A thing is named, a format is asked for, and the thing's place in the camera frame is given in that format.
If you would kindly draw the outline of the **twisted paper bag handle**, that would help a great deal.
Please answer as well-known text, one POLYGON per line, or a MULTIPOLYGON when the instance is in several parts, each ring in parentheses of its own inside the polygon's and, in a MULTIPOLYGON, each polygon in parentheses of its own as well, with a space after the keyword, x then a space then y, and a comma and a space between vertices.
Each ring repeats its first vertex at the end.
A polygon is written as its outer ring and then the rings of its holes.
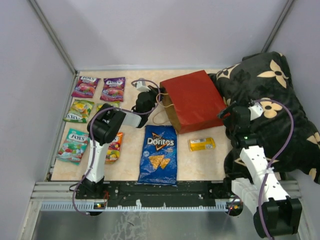
POLYGON ((169 119, 164 109, 157 112, 152 118, 152 123, 154 125, 164 125, 167 122, 169 122, 169 119))
POLYGON ((158 94, 156 95, 156 97, 155 97, 156 103, 157 103, 159 106, 162 106, 162 107, 165 108, 165 109, 174 106, 173 103, 164 105, 164 102, 163 102, 163 101, 164 101, 164 99, 165 99, 165 96, 168 96, 168 95, 169 95, 168 93, 162 93, 162 92, 158 93, 158 94))

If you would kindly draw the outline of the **green Fox's spring tea packet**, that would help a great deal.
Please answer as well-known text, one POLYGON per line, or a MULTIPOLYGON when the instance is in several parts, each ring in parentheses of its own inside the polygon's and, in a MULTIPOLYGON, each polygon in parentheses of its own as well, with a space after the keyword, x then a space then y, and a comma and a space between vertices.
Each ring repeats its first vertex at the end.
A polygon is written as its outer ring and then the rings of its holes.
POLYGON ((104 103, 97 103, 96 104, 96 111, 98 112, 105 104, 110 105, 111 107, 120 107, 120 101, 112 101, 112 102, 104 102, 104 103))

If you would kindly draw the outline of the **yellow snack bar packet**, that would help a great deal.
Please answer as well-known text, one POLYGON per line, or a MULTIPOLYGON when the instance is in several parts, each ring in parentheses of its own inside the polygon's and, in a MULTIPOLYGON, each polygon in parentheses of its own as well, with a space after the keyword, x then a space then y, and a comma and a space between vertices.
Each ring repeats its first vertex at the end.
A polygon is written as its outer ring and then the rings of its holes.
POLYGON ((191 152, 212 150, 216 147, 215 141, 212 137, 191 139, 188 141, 188 144, 191 152))

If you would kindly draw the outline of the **red paper bag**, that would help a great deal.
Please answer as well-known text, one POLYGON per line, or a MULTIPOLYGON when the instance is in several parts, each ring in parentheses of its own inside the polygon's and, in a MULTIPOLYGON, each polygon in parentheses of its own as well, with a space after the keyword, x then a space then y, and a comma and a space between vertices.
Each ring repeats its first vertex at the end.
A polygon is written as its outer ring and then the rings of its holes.
POLYGON ((213 127, 223 121, 217 115, 227 106, 205 70, 173 77, 160 82, 167 117, 178 134, 186 134, 213 127))

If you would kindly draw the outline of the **purple snack packet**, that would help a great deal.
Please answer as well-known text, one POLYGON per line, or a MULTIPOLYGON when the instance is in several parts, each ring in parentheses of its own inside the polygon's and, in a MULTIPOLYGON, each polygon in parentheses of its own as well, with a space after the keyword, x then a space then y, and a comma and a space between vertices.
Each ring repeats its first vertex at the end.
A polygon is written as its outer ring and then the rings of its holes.
POLYGON ((79 76, 71 94, 75 98, 93 98, 100 78, 79 76))

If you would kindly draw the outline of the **orange Fox's fruits packet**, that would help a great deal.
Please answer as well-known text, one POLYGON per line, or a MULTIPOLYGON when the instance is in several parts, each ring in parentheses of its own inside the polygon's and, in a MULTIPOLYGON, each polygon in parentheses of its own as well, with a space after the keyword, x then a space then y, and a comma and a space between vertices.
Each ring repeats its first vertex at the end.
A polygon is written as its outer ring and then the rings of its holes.
POLYGON ((109 144, 105 164, 113 164, 120 158, 123 136, 123 132, 118 132, 114 140, 109 144))

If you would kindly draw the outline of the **blue snack packet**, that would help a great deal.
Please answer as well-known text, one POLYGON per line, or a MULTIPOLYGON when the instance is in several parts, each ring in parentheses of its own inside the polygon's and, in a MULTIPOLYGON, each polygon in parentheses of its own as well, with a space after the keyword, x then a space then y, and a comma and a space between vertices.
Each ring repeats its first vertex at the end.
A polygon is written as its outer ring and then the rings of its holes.
POLYGON ((177 184, 178 141, 171 125, 146 125, 139 164, 138 183, 177 184))

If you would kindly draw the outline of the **teal Fox's candy packet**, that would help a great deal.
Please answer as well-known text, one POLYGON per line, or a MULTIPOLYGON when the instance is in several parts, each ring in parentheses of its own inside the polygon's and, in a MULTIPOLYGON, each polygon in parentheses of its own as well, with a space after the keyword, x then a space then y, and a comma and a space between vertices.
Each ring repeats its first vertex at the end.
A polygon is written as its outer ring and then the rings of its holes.
POLYGON ((62 162, 79 165, 89 141, 88 133, 70 128, 55 158, 62 162))

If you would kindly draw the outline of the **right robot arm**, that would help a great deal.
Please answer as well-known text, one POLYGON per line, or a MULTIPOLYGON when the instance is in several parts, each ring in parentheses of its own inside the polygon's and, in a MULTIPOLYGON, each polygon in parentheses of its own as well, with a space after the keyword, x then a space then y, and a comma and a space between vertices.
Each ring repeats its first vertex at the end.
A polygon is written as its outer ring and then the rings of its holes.
POLYGON ((231 175, 231 180, 223 185, 223 192, 229 198, 240 199, 252 213, 257 234, 272 240, 298 232, 303 207, 280 184, 273 171, 274 160, 267 160, 262 142, 252 130, 252 121, 262 115, 260 100, 252 100, 246 106, 234 101, 217 115, 250 174, 250 177, 231 175))

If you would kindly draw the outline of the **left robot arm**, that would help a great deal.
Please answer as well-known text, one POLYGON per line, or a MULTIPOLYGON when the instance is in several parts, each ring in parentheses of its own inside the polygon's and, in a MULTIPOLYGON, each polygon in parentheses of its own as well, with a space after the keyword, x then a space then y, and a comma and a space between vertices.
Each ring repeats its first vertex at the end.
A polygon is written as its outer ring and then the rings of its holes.
POLYGON ((107 151, 121 126, 140 129, 148 121, 157 106, 161 89, 148 86, 138 94, 135 105, 126 110, 105 103, 87 125, 89 136, 89 159, 87 169, 75 187, 76 199, 101 199, 107 187, 104 184, 107 151))

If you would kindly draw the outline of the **black floral blanket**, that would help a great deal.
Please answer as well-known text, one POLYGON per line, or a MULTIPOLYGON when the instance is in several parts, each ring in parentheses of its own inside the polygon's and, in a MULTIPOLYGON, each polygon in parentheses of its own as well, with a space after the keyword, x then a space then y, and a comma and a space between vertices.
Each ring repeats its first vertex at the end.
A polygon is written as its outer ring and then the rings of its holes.
POLYGON ((293 133, 284 151, 273 160, 275 172, 300 170, 320 182, 320 134, 308 119, 294 91, 286 57, 279 52, 246 56, 238 64, 209 77, 227 105, 245 106, 251 100, 263 100, 263 114, 252 121, 268 161, 293 133))

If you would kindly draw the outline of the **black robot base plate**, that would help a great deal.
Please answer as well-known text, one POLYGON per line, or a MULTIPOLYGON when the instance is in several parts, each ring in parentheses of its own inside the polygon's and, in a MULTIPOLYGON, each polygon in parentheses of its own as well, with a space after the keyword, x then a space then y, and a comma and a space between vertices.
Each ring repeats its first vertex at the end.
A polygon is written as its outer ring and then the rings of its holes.
POLYGON ((215 207, 218 201, 231 202, 231 180, 178 181, 176 185, 139 184, 136 181, 105 181, 102 198, 108 207, 134 207, 136 201, 144 208, 153 207, 215 207))

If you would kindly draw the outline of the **aluminium frame rail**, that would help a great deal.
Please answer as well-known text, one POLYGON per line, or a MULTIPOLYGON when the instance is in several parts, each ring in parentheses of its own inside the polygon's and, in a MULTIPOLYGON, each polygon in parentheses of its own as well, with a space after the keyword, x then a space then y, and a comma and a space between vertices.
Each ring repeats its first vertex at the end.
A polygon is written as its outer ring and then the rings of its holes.
POLYGON ((73 197, 76 182, 37 182, 31 200, 42 211, 102 212, 227 212, 231 203, 243 205, 222 181, 179 181, 177 186, 144 185, 135 181, 106 181, 98 196, 73 197))

